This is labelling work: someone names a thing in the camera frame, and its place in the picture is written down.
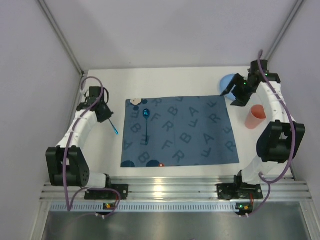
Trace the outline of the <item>blue metal fork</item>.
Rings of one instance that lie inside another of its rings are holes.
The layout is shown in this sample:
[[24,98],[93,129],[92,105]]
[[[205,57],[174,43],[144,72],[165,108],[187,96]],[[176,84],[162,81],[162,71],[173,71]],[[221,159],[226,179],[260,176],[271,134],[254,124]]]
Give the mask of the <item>blue metal fork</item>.
[[118,132],[116,126],[115,126],[115,125],[113,124],[113,122],[111,121],[111,119],[109,119],[108,121],[109,121],[109,123],[111,124],[114,133],[115,133],[116,135],[119,135],[119,132]]

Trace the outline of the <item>orange plastic cup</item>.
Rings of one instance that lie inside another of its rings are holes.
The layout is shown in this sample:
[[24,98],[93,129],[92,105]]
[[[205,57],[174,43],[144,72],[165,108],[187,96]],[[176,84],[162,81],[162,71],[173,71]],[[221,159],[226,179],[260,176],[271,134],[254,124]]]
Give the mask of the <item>orange plastic cup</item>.
[[264,107],[260,104],[256,104],[251,107],[244,125],[249,130],[253,130],[260,125],[266,119],[266,117],[267,116]]

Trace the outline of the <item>blue metal spoon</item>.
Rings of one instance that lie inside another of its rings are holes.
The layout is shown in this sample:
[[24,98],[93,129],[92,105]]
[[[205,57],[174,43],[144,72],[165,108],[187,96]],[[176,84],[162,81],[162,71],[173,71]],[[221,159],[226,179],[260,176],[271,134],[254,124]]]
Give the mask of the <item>blue metal spoon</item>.
[[150,117],[150,110],[148,108],[145,108],[143,110],[143,117],[145,119],[145,144],[148,145],[149,143],[149,137],[148,137],[148,119]]

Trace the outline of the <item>blue letter-print placemat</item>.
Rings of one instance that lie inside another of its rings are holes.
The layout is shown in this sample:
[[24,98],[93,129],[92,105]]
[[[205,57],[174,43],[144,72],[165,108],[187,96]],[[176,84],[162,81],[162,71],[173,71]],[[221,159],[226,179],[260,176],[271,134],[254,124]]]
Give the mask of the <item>blue letter-print placemat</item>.
[[[145,144],[149,109],[148,145]],[[190,167],[240,162],[226,99],[218,95],[125,101],[122,168]]]

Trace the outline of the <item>blue plastic plate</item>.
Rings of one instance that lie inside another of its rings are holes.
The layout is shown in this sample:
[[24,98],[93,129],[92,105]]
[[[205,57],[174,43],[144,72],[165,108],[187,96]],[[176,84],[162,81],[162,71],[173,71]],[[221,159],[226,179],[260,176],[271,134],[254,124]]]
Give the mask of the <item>blue plastic plate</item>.
[[[234,73],[233,74],[228,74],[225,75],[219,82],[219,93],[220,95],[223,93],[223,91],[226,90],[226,88],[228,87],[228,85],[230,84],[230,82],[232,81],[233,77],[234,77]],[[232,92],[224,95],[226,98],[228,98],[231,101],[235,101],[236,97],[233,95]]]

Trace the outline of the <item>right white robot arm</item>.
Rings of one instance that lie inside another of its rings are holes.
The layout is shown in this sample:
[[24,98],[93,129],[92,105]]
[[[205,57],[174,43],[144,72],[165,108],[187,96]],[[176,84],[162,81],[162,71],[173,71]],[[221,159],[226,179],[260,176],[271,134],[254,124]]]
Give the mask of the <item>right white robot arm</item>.
[[256,157],[234,176],[237,193],[255,193],[260,182],[274,184],[290,168],[301,145],[306,128],[296,123],[282,95],[281,80],[268,70],[268,61],[252,61],[248,77],[235,74],[221,96],[233,94],[232,106],[245,107],[256,94],[266,115],[267,126],[256,143]]

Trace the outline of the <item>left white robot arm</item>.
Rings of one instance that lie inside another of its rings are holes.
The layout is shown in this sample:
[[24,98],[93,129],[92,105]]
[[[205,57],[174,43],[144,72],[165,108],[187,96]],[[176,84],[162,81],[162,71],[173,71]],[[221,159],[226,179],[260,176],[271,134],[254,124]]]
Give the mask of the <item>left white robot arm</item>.
[[66,185],[81,188],[110,188],[109,175],[90,170],[83,147],[97,123],[103,123],[114,114],[108,107],[109,92],[100,86],[91,86],[85,101],[76,108],[74,120],[63,139],[46,150],[49,180],[52,186],[62,187],[63,163],[65,163]]

